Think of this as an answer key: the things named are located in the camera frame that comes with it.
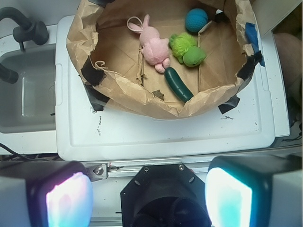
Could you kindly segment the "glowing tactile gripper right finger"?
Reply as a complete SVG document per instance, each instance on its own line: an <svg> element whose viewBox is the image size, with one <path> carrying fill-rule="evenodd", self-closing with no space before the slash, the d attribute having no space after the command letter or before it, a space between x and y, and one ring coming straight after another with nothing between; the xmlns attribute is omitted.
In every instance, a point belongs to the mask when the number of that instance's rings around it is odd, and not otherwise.
<svg viewBox="0 0 303 227"><path fill-rule="evenodd" d="M205 200L215 227L301 227L303 159L217 156L205 179Z"/></svg>

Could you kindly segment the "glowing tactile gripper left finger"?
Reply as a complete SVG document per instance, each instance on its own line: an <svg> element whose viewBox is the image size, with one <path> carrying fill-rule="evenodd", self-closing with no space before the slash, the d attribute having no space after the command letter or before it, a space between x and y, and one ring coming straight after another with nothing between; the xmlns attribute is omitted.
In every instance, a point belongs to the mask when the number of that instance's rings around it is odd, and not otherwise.
<svg viewBox="0 0 303 227"><path fill-rule="evenodd" d="M0 164L2 227L87 227L93 187L77 161L4 161Z"/></svg>

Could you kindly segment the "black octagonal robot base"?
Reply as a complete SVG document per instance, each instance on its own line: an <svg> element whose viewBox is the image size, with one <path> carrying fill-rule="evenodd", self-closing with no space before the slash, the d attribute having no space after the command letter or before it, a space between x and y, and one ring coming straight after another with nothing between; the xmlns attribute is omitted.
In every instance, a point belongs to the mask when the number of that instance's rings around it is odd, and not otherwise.
<svg viewBox="0 0 303 227"><path fill-rule="evenodd" d="M120 193L124 227L210 227L205 183L184 164L143 166Z"/></svg>

